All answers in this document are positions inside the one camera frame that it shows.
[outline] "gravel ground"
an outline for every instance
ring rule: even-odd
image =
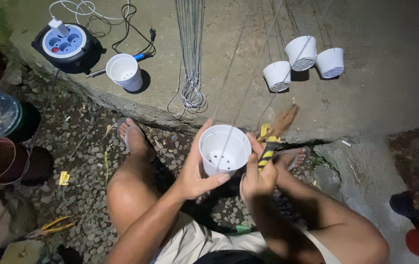
[[[8,92],[41,110],[48,100],[50,86],[31,71],[24,77],[23,85]],[[54,156],[55,174],[42,186],[20,188],[20,192],[38,209],[39,226],[58,216],[75,217],[77,224],[70,230],[42,239],[50,249],[59,244],[73,247],[83,256],[85,263],[100,263],[118,240],[108,214],[106,188],[127,156],[115,127],[121,118],[117,111],[82,99],[63,87],[56,87],[47,109],[46,122],[38,130],[40,135],[36,144],[47,148]],[[113,128],[107,134],[108,125]],[[192,137],[145,125],[141,127],[158,154],[154,161],[156,183],[159,190],[165,191],[181,169]],[[306,165],[294,169],[293,173],[312,184],[313,170],[317,165],[316,159],[311,157]],[[67,186],[58,185],[61,171],[70,174]],[[238,179],[233,177],[217,191],[188,201],[182,210],[208,228],[224,233],[234,232],[236,225],[254,227],[252,217],[237,196],[238,188]],[[280,191],[275,192],[274,198],[284,217],[300,220]]]

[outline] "foot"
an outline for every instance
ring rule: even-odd
[[[130,125],[136,125],[136,123],[131,118],[127,118],[126,123],[123,123],[120,126],[120,137],[123,139],[123,141],[125,139],[126,129]],[[146,156],[150,161],[155,158],[154,149],[149,147],[141,130],[130,129],[127,143],[131,153]]]
[[[299,154],[299,159],[296,161],[296,164],[294,165],[294,168],[299,167],[299,165],[304,161],[304,159],[306,158],[306,149],[304,147],[300,147],[300,148],[292,148],[290,149],[296,153]],[[295,160],[296,155],[293,153],[283,153],[278,155],[278,159],[275,161],[275,165],[279,165],[282,168],[289,168],[289,166],[293,163],[293,161]]]

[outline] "white shorts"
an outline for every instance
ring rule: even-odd
[[[189,215],[179,212],[178,221],[169,241],[151,261],[154,264],[192,264],[206,253],[218,250],[248,250],[261,253],[267,248],[260,232],[227,236],[208,230]],[[317,246],[326,264],[340,261],[308,231],[303,233]]]

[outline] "white charger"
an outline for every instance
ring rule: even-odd
[[[56,18],[53,18],[48,25],[51,27],[53,32],[60,37],[64,38],[69,33],[69,29],[63,24],[61,20],[57,20]]]

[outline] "blue handle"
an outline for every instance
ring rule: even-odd
[[[137,54],[137,55],[135,55],[135,56],[133,56],[137,61],[139,61],[139,60],[141,60],[141,59],[143,59],[144,58],[144,55],[142,54],[142,53],[140,53],[140,54]]]

